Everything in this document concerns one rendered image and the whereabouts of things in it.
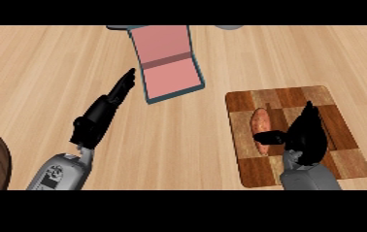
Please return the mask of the pink box with teal rim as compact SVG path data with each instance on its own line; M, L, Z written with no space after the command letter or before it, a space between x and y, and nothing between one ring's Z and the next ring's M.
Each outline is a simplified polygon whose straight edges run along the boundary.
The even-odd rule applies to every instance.
M145 99L158 103L205 88L188 25L135 25L129 34L138 56Z

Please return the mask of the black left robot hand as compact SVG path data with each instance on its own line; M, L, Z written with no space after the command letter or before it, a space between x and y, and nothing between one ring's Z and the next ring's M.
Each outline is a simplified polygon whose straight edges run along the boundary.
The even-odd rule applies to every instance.
M74 121L71 142L88 149L95 149L108 131L117 110L135 87L135 69L118 80L111 92L102 95L83 116Z

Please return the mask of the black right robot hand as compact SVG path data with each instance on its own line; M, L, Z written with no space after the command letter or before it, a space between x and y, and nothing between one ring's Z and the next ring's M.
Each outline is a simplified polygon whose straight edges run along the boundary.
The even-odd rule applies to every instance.
M257 132L253 136L261 146L286 145L285 150L300 153L295 163L313 165L319 163L328 151L328 136L322 126L319 109L307 102L303 113L289 127L281 130Z

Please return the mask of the orange sweet potato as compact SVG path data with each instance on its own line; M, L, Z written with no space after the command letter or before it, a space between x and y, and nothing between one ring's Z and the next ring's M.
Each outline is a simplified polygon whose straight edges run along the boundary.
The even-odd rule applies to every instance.
M258 108L256 110L250 123L253 134L269 132L272 130L270 116L264 108ZM263 155L269 154L269 146L263 145L260 142L256 142L256 147Z

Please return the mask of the dark brown round object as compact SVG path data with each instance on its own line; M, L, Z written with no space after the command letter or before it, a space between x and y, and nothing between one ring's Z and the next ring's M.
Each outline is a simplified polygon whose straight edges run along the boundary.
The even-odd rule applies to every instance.
M6 143L0 137L0 190L9 187L12 177L12 155Z

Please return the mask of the checkered wooden cutting board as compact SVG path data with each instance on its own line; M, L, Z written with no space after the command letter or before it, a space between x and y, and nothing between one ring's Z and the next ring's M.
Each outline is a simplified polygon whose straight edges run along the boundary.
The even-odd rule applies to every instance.
M239 178L248 188L281 185L281 174L285 170L285 147L270 146L267 155L263 155L256 147L251 133L254 112L258 108L266 109L272 129L288 131L309 101L319 108L329 142L322 164L331 169L338 180L367 178L367 159L350 132L331 91L323 85L235 91L226 94L226 103Z

